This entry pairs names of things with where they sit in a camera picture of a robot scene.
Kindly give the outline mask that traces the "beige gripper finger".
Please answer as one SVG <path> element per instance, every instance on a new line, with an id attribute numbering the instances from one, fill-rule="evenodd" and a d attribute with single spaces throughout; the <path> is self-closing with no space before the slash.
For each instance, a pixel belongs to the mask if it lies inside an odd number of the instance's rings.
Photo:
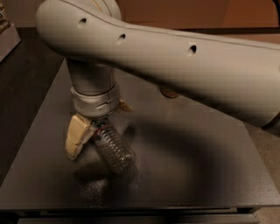
<path id="1" fill-rule="evenodd" d="M 119 101 L 119 105 L 116 109 L 117 112 L 133 112 L 133 108 L 124 100 Z"/>
<path id="2" fill-rule="evenodd" d="M 72 116 L 66 135 L 65 145 L 66 154 L 69 159 L 75 160 L 79 156 L 83 145 L 90 139 L 95 131 L 96 127 L 92 125 L 91 120 L 79 114 Z"/>

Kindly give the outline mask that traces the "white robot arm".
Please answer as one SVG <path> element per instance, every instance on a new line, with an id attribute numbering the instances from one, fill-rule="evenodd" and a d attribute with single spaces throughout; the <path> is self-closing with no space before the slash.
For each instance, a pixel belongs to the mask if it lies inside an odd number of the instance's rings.
<path id="1" fill-rule="evenodd" d="M 73 102 L 97 120 L 119 102 L 114 69 L 280 134 L 276 44 L 124 23 L 115 0 L 45 0 L 36 28 L 67 59 Z"/>

